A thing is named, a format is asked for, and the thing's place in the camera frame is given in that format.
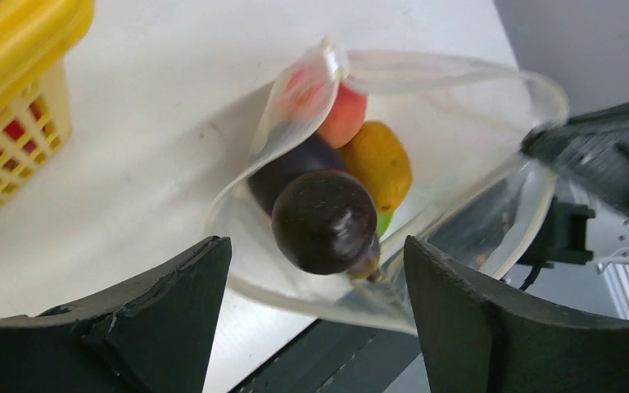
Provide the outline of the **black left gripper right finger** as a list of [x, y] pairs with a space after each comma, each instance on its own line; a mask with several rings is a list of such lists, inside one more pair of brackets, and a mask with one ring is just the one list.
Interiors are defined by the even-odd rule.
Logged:
[[405, 275], [433, 392], [629, 392], [629, 320], [520, 291], [405, 239]]

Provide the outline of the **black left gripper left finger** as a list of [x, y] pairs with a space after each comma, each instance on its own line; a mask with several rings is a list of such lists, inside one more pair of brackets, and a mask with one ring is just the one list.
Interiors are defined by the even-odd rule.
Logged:
[[199, 392], [232, 256], [211, 236], [153, 269], [0, 318], [0, 392]]

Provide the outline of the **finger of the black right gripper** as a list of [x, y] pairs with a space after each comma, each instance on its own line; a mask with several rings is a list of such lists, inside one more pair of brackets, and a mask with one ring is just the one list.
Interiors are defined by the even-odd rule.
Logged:
[[521, 151], [629, 218], [629, 102], [534, 129]]

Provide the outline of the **brown toy potato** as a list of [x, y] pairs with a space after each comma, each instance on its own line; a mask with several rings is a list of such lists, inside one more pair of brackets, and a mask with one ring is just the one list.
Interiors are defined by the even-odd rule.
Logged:
[[406, 149], [387, 124], [364, 122], [337, 152], [366, 187], [379, 214], [390, 214], [401, 205], [411, 188], [413, 171]]

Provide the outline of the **clear zip top bag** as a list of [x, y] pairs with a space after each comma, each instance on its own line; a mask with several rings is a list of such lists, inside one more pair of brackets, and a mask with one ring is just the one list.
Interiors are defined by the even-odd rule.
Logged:
[[[321, 81], [307, 109], [293, 117], [285, 88], [304, 69], [303, 87]], [[387, 124], [413, 171], [411, 188], [380, 238], [374, 280], [348, 273], [315, 275], [278, 250], [268, 215], [247, 180], [269, 162], [314, 136], [331, 110], [340, 83], [368, 96], [366, 120]], [[399, 50], [344, 51], [323, 41], [272, 83], [250, 147], [237, 159], [233, 180], [215, 198], [208, 233], [233, 243], [227, 285], [266, 305], [317, 318], [413, 334], [403, 246], [427, 237], [444, 252], [493, 278], [525, 253], [543, 223], [555, 176], [519, 152], [529, 132], [564, 124], [565, 91], [537, 73], [464, 56]]]

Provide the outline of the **purple toy eggplant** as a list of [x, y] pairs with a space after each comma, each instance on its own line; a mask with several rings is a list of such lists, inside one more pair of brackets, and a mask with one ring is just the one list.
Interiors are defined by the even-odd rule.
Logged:
[[[342, 158], [321, 137], [314, 135], [257, 170], [247, 180], [247, 185], [260, 208], [271, 218], [275, 200], [292, 180], [307, 172], [322, 169], [338, 169], [348, 173]], [[351, 278], [374, 280], [378, 266], [379, 262], [373, 269], [350, 269], [344, 273], [348, 273]]]

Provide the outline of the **orange toy peach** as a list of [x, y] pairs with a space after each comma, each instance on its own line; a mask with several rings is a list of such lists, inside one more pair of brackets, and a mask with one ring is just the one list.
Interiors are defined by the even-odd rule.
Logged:
[[[323, 87], [321, 81], [314, 82], [309, 87], [303, 87], [307, 79], [309, 77], [304, 69], [296, 70], [292, 73], [285, 88], [286, 93], [294, 93], [293, 98], [288, 99], [287, 102], [294, 104], [293, 117], [297, 120], [311, 120], [314, 115], [322, 111], [323, 107], [318, 105], [314, 109], [307, 109], [312, 101], [311, 97]], [[318, 127], [317, 134], [332, 148], [343, 147], [362, 127], [367, 105], [367, 95], [340, 83], [333, 106], [324, 122]]]

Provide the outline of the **yellow plastic shopping basket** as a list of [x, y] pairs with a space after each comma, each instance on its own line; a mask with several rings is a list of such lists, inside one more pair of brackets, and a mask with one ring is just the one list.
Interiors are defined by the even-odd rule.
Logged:
[[0, 208], [70, 138], [63, 58], [93, 13], [92, 1], [0, 1]]

